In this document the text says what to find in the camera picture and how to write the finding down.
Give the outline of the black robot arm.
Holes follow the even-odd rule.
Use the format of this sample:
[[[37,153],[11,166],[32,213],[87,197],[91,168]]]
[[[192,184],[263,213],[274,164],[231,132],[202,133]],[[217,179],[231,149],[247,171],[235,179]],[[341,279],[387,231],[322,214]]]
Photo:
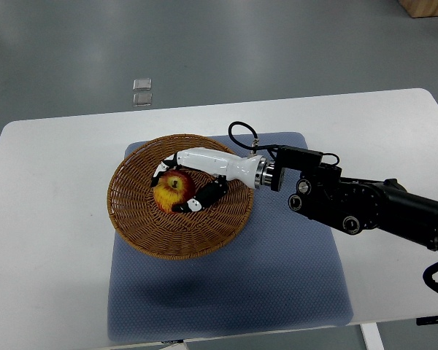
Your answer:
[[[308,219],[351,236],[379,228],[438,253],[438,201],[406,191],[396,179],[375,181],[347,178],[337,163],[322,161],[325,153],[286,145],[250,146],[229,136],[236,145],[255,155],[266,150],[271,160],[258,171],[259,184],[279,191],[287,169],[299,171],[289,208]],[[438,294],[438,262],[423,272],[427,287]]]

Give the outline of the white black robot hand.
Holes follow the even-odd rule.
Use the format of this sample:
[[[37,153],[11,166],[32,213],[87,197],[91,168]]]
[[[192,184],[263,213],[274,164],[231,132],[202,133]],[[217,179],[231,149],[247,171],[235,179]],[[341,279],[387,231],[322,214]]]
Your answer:
[[[228,183],[239,180],[250,189],[258,189],[265,182],[267,167],[271,163],[261,155],[239,157],[215,149],[194,147],[184,149],[161,161],[153,174],[151,187],[171,170],[188,168],[202,171],[215,178],[204,185],[189,200],[172,206],[176,213],[202,211],[218,202],[227,192]]]

